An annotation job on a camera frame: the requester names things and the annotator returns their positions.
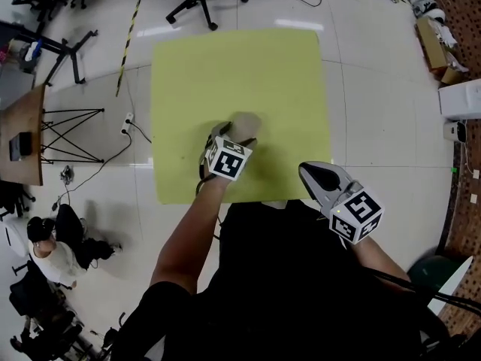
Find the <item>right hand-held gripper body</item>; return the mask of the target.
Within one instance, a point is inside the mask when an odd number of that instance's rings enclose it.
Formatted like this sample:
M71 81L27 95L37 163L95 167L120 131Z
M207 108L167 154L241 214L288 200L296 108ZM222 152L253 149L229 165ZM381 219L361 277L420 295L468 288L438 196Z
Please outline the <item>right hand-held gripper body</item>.
M339 165L303 162L298 174L329 229L345 241L358 244L379 227L385 211L381 201Z

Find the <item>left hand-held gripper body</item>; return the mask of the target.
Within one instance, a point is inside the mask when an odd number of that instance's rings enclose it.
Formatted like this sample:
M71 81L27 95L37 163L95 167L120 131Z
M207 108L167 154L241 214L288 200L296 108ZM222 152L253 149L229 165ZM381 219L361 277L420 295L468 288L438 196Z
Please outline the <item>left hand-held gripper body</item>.
M241 146L240 142L231 139L228 135L231 129L225 135L219 134L224 123L212 128L200 156L199 177L204 182L214 177L236 181L253 153L249 146Z

